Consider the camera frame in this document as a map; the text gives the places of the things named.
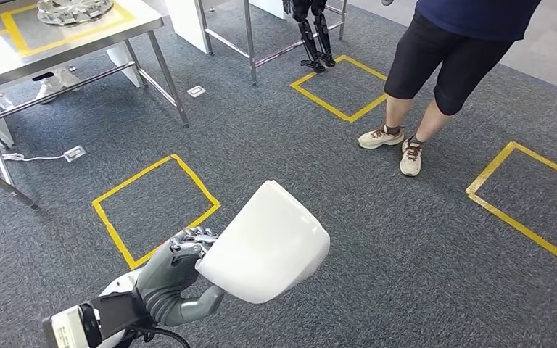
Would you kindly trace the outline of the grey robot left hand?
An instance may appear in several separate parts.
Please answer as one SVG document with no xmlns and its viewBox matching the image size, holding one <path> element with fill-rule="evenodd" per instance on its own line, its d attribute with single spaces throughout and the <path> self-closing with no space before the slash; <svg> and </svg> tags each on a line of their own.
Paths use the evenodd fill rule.
<svg viewBox="0 0 557 348">
<path fill-rule="evenodd" d="M 214 314 L 226 292 L 212 285 L 201 296 L 184 298 L 199 273 L 196 264 L 210 251 L 218 234 L 197 226 L 170 237 L 142 268 L 134 289 L 155 322 L 179 326 Z"/>
</svg>

